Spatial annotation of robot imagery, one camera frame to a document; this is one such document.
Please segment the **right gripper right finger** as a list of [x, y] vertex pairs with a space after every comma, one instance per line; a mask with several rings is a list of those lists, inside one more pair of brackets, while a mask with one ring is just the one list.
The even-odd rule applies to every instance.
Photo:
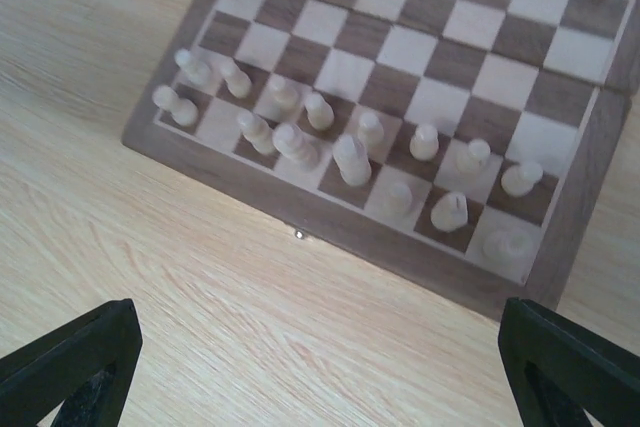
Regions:
[[530, 300], [509, 298], [498, 347], [525, 426], [639, 424], [639, 357]]

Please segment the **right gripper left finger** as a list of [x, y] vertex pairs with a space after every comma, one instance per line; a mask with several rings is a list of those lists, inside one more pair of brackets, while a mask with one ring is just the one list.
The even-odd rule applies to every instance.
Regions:
[[1, 424], [119, 424], [142, 347], [134, 302], [111, 300], [1, 359]]

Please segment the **light chess rook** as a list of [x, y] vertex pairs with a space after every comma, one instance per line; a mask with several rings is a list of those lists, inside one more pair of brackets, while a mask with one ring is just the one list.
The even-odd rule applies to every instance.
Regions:
[[486, 257], [500, 262], [513, 262], [526, 257], [532, 247], [531, 237], [521, 230], [496, 230], [483, 243]]

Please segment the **light chess pawn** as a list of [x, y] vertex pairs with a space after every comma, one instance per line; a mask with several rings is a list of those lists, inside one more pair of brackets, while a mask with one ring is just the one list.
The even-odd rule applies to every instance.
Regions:
[[501, 186], [507, 195], [527, 195], [543, 177], [543, 168], [538, 162], [528, 161], [509, 167], [501, 178]]
[[463, 174], [482, 171], [491, 158], [490, 145], [483, 139], [473, 139], [461, 147], [456, 157], [456, 167]]
[[245, 98], [249, 95], [252, 87], [251, 79], [233, 59], [226, 59], [220, 65], [220, 72], [227, 89], [233, 96]]
[[274, 108], [279, 113], [290, 113], [295, 110], [299, 93], [296, 88], [282, 77], [272, 77], [268, 83]]
[[439, 150], [438, 130], [429, 123], [417, 125], [409, 148], [411, 155], [419, 161], [433, 159]]

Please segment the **light chess piece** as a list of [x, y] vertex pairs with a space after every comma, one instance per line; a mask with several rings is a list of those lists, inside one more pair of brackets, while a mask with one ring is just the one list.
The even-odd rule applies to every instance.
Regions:
[[175, 123], [182, 127], [193, 126], [198, 119], [198, 108], [190, 100], [181, 98], [168, 85], [160, 85], [152, 93], [153, 103], [161, 110], [168, 112]]
[[310, 93], [305, 98], [304, 107], [307, 112], [308, 121], [314, 129], [323, 131], [333, 124], [334, 111], [320, 93]]
[[366, 146], [355, 136], [340, 136], [333, 146], [333, 158], [344, 182], [352, 187], [365, 185], [372, 170]]
[[297, 125], [278, 125], [273, 132], [272, 140], [276, 150], [296, 167], [312, 170], [318, 166], [318, 150]]
[[449, 192], [431, 210], [432, 225], [441, 232], [453, 232], [468, 223], [468, 204], [461, 192]]
[[375, 149], [384, 140], [384, 126], [379, 116], [364, 112], [358, 120], [357, 137], [368, 151]]
[[184, 77], [195, 86], [204, 87], [211, 80], [211, 67], [206, 62], [199, 60], [188, 49], [177, 50], [174, 54], [174, 61]]
[[262, 155], [271, 155], [276, 151], [272, 140], [272, 129], [261, 116], [242, 111], [237, 115], [237, 123], [243, 137]]
[[385, 193], [385, 211], [389, 217], [403, 217], [411, 209], [413, 194], [405, 182], [394, 182]]

